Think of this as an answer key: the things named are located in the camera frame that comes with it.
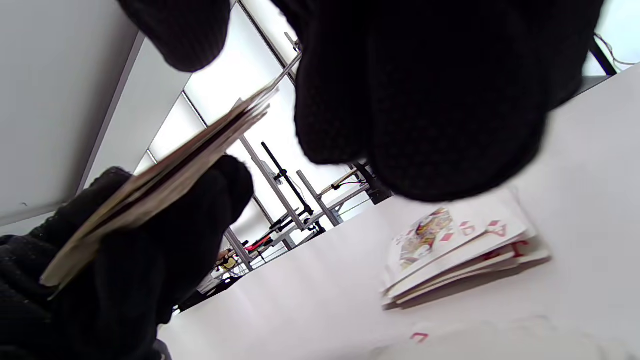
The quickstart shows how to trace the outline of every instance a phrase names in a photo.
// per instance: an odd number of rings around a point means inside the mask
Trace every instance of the red card letter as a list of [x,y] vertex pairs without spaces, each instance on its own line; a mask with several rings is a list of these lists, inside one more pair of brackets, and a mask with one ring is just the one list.
[[521,258],[524,255],[519,251],[518,249],[518,245],[528,245],[529,242],[525,241],[525,240],[520,240],[520,241],[516,241],[514,243],[511,244],[511,247],[513,247],[513,251],[516,253],[514,258]]

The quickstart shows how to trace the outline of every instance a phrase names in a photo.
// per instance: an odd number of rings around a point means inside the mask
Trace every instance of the white wall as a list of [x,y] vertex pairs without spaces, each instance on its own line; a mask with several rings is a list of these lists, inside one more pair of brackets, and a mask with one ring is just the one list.
[[143,35],[136,41],[141,42],[140,51],[129,58],[130,71],[120,80],[82,188],[109,167],[136,170],[191,75],[167,65]]

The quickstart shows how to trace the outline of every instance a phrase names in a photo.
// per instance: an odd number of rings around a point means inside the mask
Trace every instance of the black pole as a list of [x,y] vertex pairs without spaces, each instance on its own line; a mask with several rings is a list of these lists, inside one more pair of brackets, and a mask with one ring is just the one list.
[[607,56],[602,51],[602,48],[596,42],[596,38],[593,37],[591,39],[591,43],[589,44],[589,51],[596,58],[596,61],[600,64],[602,70],[604,70],[605,74],[609,76],[613,76],[618,73],[616,68],[613,67],[613,64],[607,59]]
[[267,155],[269,155],[269,158],[271,158],[271,161],[273,161],[273,164],[276,165],[276,168],[278,169],[278,177],[282,177],[285,179],[285,181],[287,181],[287,184],[289,184],[289,187],[291,188],[291,190],[293,190],[293,193],[296,194],[296,197],[302,204],[303,209],[309,214],[309,216],[313,215],[314,211],[311,209],[309,204],[307,204],[307,202],[302,197],[302,195],[300,195],[300,192],[298,192],[298,189],[296,188],[296,186],[293,185],[293,182],[291,181],[291,179],[289,179],[289,176],[287,175],[287,171],[280,166],[280,163],[278,162],[278,160],[276,160],[275,156],[273,156],[273,153],[271,153],[271,150],[269,150],[269,147],[267,147],[267,144],[264,142],[261,142],[260,144],[262,145],[264,150],[267,152]]

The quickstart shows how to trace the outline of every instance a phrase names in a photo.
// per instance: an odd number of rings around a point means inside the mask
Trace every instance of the red object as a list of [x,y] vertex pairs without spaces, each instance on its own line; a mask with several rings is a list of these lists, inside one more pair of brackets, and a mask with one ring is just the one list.
[[442,237],[442,239],[440,240],[440,242],[442,241],[449,241],[451,240],[451,238],[453,237],[452,233],[446,234],[445,236]]
[[424,342],[424,340],[427,340],[429,338],[429,334],[424,334],[423,332],[414,332],[413,335],[411,335],[411,340],[415,338],[420,338],[420,340],[418,340],[418,344],[421,344]]
[[255,242],[255,243],[253,243],[253,245],[247,246],[244,249],[247,250],[248,252],[254,251],[255,249],[259,248],[260,245],[264,244],[269,239],[271,239],[271,235],[267,235],[266,237],[264,237],[260,241]]
[[513,251],[516,253],[513,257],[514,258],[521,258],[524,255],[518,250],[518,245],[528,245],[529,242],[525,241],[525,240],[520,240],[520,241],[516,241],[514,243],[511,244],[511,247],[513,247]]

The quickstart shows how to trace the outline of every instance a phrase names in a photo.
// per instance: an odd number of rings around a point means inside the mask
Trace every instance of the metal rod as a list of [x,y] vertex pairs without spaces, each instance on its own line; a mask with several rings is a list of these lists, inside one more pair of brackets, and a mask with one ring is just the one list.
[[195,104],[193,104],[193,101],[191,101],[191,98],[189,97],[187,92],[183,90],[182,91],[182,96],[184,96],[184,99],[187,100],[187,102],[189,103],[189,106],[191,107],[191,109],[196,113],[196,115],[198,115],[198,119],[200,119],[200,122],[202,123],[202,126],[204,126],[204,128],[207,129],[209,127],[209,125],[207,125],[206,121],[202,117],[202,114],[200,113],[200,111],[198,111],[198,108],[196,108]]
[[291,206],[291,204],[289,204],[289,202],[287,201],[287,198],[280,191],[278,184],[276,184],[275,180],[273,180],[271,175],[269,175],[269,172],[267,171],[267,169],[264,168],[264,165],[260,162],[260,158],[258,157],[258,154],[255,153],[255,151],[253,150],[253,147],[251,147],[251,145],[249,144],[249,141],[247,141],[244,135],[240,136],[240,142],[242,143],[246,151],[251,156],[251,160],[253,160],[255,165],[258,167],[258,169],[260,170],[260,173],[262,173],[262,176],[264,176],[264,178],[267,180],[267,183],[269,183],[273,192],[276,193],[278,200],[280,200],[280,202],[282,203],[282,206],[284,206],[289,216],[296,223],[296,226],[298,227],[298,229],[300,230],[304,229],[305,225],[302,224],[302,220],[300,220],[300,218],[296,216],[296,211],[293,210],[293,207]]
[[[285,66],[286,62],[285,62],[283,56],[275,48],[275,46],[273,45],[271,39],[269,39],[267,34],[264,33],[264,31],[262,30],[262,28],[260,27],[258,22],[253,18],[253,15],[251,15],[251,12],[249,10],[247,10],[247,8],[244,5],[244,3],[242,2],[242,0],[236,0],[236,3],[240,6],[240,9],[242,9],[242,11],[246,15],[247,19],[249,19],[249,21],[251,22],[251,25],[253,25],[253,27],[257,31],[258,35],[260,35],[262,41],[267,45],[267,48],[271,52],[271,55],[273,55],[273,57],[276,58],[276,61],[278,62],[278,64],[280,64],[280,67],[283,68],[283,69],[286,69],[287,66]],[[296,80],[293,77],[293,75],[289,73],[289,71],[285,71],[282,74],[283,74],[282,78],[279,79],[278,82],[280,82],[280,80],[284,79],[285,76],[288,76],[289,80],[291,80],[291,83],[294,86],[296,85]]]
[[338,218],[335,216],[335,214],[331,210],[329,210],[326,207],[326,205],[324,204],[324,201],[322,201],[322,198],[320,198],[320,196],[318,196],[318,194],[314,190],[313,186],[311,186],[311,184],[309,183],[309,180],[307,180],[307,177],[302,173],[302,170],[296,171],[296,174],[298,175],[298,177],[300,178],[302,183],[305,185],[307,190],[314,197],[314,199],[316,200],[318,205],[320,205],[320,209],[324,212],[326,217],[329,219],[329,222],[331,222],[331,225],[333,225],[333,226],[340,225],[340,221],[338,221]]
[[285,76],[289,75],[289,73],[291,72],[293,67],[298,63],[298,61],[300,61],[300,59],[302,59],[302,53],[298,53],[296,55],[296,57],[293,58],[293,60],[291,60],[291,63],[288,64],[287,67],[284,68],[282,73],[275,79],[275,82],[279,83],[279,82],[282,81],[282,79],[284,79]]
[[334,186],[338,186],[341,182],[345,181],[346,179],[349,179],[351,176],[353,176],[354,174],[356,174],[358,172],[357,168],[352,169],[351,171],[349,171],[348,173],[344,174],[340,179],[334,181],[331,185],[327,186],[326,188],[324,188],[320,194],[318,196],[322,197],[322,195],[330,192],[331,190],[333,190]]
[[225,237],[229,241],[229,244],[231,244],[231,247],[234,248],[234,250],[236,251],[236,255],[240,257],[240,260],[242,260],[247,270],[253,271],[253,267],[251,266],[251,257],[249,256],[249,253],[247,253],[247,251],[244,249],[244,247],[242,246],[242,243],[240,242],[240,239],[238,239],[238,237],[231,230],[231,228],[227,229],[227,231],[225,232]]
[[147,154],[149,154],[149,157],[151,158],[151,161],[154,162],[154,164],[158,164],[156,157],[151,153],[151,150],[147,149]]
[[602,70],[604,70],[605,74],[613,76],[618,73],[613,64],[609,61],[609,59],[607,59],[607,56],[602,51],[602,48],[596,42],[595,37],[592,38],[591,42],[589,43],[589,51],[591,51],[593,57],[596,58],[596,61],[600,64],[600,67],[602,68]]

